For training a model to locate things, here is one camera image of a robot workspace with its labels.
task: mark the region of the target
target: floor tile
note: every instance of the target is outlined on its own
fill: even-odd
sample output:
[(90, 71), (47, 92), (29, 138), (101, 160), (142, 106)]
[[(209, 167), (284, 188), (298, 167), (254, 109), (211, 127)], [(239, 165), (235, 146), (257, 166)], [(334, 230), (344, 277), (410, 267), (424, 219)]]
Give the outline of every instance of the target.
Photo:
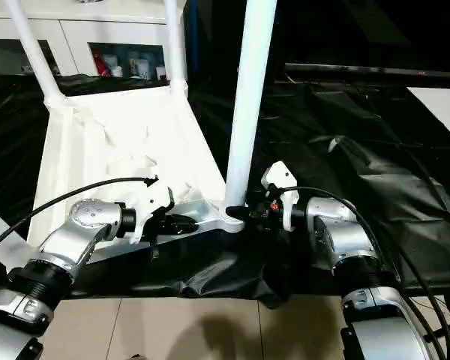
[(277, 310), (259, 309), (265, 360), (343, 358), (340, 298), (296, 296)]
[(124, 299), (107, 360), (260, 360), (256, 301)]
[(40, 339), (42, 360), (104, 360), (120, 299), (62, 301)]

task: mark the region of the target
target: wire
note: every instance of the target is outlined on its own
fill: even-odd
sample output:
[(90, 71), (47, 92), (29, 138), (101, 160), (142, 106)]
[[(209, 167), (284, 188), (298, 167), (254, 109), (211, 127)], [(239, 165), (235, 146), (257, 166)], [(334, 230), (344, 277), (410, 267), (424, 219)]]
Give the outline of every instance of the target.
[[(370, 237), (370, 240), (372, 241), (372, 244), (377, 246), (378, 245), (378, 241), (377, 241), (377, 237), (374, 234), (374, 231), (371, 229), (370, 225), (368, 224), (368, 222), (365, 220), (365, 218), (362, 216), (362, 214), (359, 213), (359, 211), (348, 201), (346, 201), (345, 199), (330, 193), (326, 190), (323, 189), (319, 189), (318, 187), (308, 187), (308, 186), (292, 186), (292, 187), (282, 187), (278, 189), (278, 193), (282, 194), (285, 193), (287, 191), (295, 191), (295, 190), (303, 190), (303, 191), (309, 191), (311, 193), (315, 193), (317, 195), (320, 196), (325, 196), (325, 197), (331, 197), (335, 200), (337, 200), (339, 203), (341, 203), (342, 205), (346, 206), (356, 217), (358, 220), (358, 223), (361, 224), (364, 228), (365, 233)], [(412, 271), (413, 275), (415, 276), (415, 278), (417, 279), (418, 283), (420, 284), (421, 288), (424, 290), (425, 295), (428, 297), (428, 299), (430, 300), (430, 303), (433, 307), (433, 309), (435, 310), (436, 316), (438, 317), (438, 320), (440, 322), (440, 325), (442, 326), (444, 332), (445, 332), (445, 341), (446, 341), (446, 346), (447, 346), (447, 360), (450, 360), (450, 328), (449, 328), (449, 324), (446, 321), (445, 316), (443, 315), (442, 309), (440, 308), (440, 306), (437, 303), (437, 300), (435, 299), (435, 297), (433, 296), (430, 287), (427, 285), (427, 283), (423, 280), (422, 276), (420, 275), (418, 269), (415, 267), (415, 265), (413, 264), (412, 260), (409, 258), (407, 252), (396, 242), (396, 241), (392, 241), (391, 242), (395, 248), (397, 249), (397, 252), (401, 255), (402, 259), (405, 261), (405, 263), (408, 265), (409, 269)], [(440, 356), (443, 355), (443, 351), (441, 347), (436, 347), (435, 349), (439, 355), (439, 357), (441, 359), (444, 359), (444, 357)]]
[(411, 300), (413, 300), (412, 298), (409, 298), (408, 296), (406, 296), (404, 294), (402, 294), (402, 297), (405, 300), (405, 302), (408, 304), (408, 306), (410, 307), (410, 310), (412, 310), (412, 312), (415, 314), (418, 321), (420, 322), (420, 324), (423, 326), (423, 328), (427, 332), (428, 336), (430, 337), (433, 347), (435, 348), (436, 354), (438, 355), (439, 359), (446, 360), (445, 354), (443, 353), (443, 349), (440, 346), (437, 336), (435, 335), (434, 330), (432, 330), (432, 328), (430, 327), (430, 324), (428, 323), (428, 321), (423, 316), (423, 313), (415, 306), (415, 304), (413, 304), (413, 302), (411, 301)]
[(287, 79), (288, 81), (290, 81), (292, 84), (296, 84), (296, 83), (297, 83), (294, 79), (292, 79), (292, 78), (290, 77), (290, 75), (289, 75), (288, 73), (285, 73), (285, 77), (286, 77), (286, 79)]
[(19, 228), (28, 219), (33, 218), (36, 214), (42, 212), (45, 209), (48, 209), (50, 206), (53, 206), (56, 203), (60, 203), (61, 201), (68, 199), (69, 197), (73, 197), (77, 194), (83, 193), (84, 191), (87, 191), (90, 189), (99, 188), (100, 186), (114, 184), (116, 182), (144, 182), (148, 185), (150, 183), (150, 181), (152, 181), (152, 180), (149, 178), (112, 178), (110, 180), (95, 182), (94, 184), (90, 184), (90, 185), (81, 187), (80, 189), (73, 190), (73, 191), (66, 193), (64, 195), (61, 195), (53, 200), (50, 200), (49, 202), (43, 204), (42, 206), (37, 207), (35, 210), (33, 210), (31, 212), (29, 212), (24, 218), (18, 220), (14, 225), (10, 226), (8, 229), (6, 229), (0, 235), (0, 243), (3, 242), (7, 238), (7, 236), (9, 236), (13, 231), (15, 231), (17, 228)]
[[(432, 308), (431, 306), (422, 304), (420, 301), (417, 301), (417, 300), (415, 300), (414, 298), (410, 298), (410, 299), (411, 299), (413, 302), (415, 302), (417, 305), (422, 306), (423, 308), (427, 308), (427, 309), (433, 310), (433, 308)], [(435, 300), (437, 300), (440, 304), (442, 304), (442, 305), (444, 305), (444, 306), (447, 306), (447, 304), (446, 304), (443, 300), (441, 300), (440, 298), (437, 298), (436, 296), (435, 296)]]

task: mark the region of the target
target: cabinet door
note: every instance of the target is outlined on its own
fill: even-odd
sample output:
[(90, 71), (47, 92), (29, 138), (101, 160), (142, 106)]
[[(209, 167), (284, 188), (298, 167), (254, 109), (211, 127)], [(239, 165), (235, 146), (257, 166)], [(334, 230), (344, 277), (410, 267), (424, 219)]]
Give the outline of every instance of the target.
[[(78, 74), (60, 22), (45, 19), (29, 22), (52, 72), (57, 75)], [(0, 19), (0, 75), (17, 74), (32, 74), (32, 68), (13, 21)]]
[(147, 66), (148, 80), (168, 78), (164, 24), (61, 21), (61, 26), (81, 74), (143, 77), (141, 69)]

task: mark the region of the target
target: black plastic sheet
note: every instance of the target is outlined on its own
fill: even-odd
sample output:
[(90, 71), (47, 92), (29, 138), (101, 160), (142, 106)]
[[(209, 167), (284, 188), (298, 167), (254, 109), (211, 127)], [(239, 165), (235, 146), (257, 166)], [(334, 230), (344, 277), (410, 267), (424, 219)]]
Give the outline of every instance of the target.
[[(143, 87), (133, 79), (87, 76), (58, 84), (66, 95)], [(234, 96), (209, 85), (189, 91), (224, 176)], [(42, 102), (34, 79), (0, 78), (0, 216), (9, 223), (32, 208), (48, 119)], [(391, 239), (436, 291), (450, 291), (450, 133), (405, 88), (265, 87), (250, 189), (278, 160), (300, 185), (324, 188), (357, 206), (410, 293), (421, 291), (391, 250)], [(20, 233), (26, 236), (26, 229)], [(330, 274), (311, 265), (314, 255), (301, 232), (273, 237), (255, 229), (217, 230), (159, 250), (154, 262), (142, 250), (87, 265), (70, 297), (235, 297), (273, 307), (291, 293), (335, 293)], [(0, 287), (4, 283), (0, 266)]]

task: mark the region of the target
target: silver robotic arm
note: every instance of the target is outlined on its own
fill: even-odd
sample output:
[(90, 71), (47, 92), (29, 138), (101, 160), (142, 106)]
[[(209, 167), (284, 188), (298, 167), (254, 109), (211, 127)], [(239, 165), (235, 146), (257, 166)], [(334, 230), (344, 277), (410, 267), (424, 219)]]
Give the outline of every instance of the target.
[(347, 327), (341, 337), (346, 360), (430, 360), (420, 324), (398, 292), (395, 276), (384, 271), (380, 252), (353, 212), (332, 198), (312, 197), (298, 204), (297, 185), (282, 162), (262, 178), (265, 200), (250, 208), (231, 207), (229, 216), (256, 222), (265, 230), (306, 229), (321, 267), (333, 274)]
[[(147, 191), (154, 191), (154, 196), (142, 206), (148, 212), (145, 218), (173, 207), (168, 187), (154, 184)], [(95, 245), (134, 232), (136, 222), (135, 210), (123, 203), (85, 199), (73, 205), (64, 224), (48, 236), (25, 267), (9, 273), (7, 288), (0, 290), (0, 360), (41, 357), (38, 338)]]

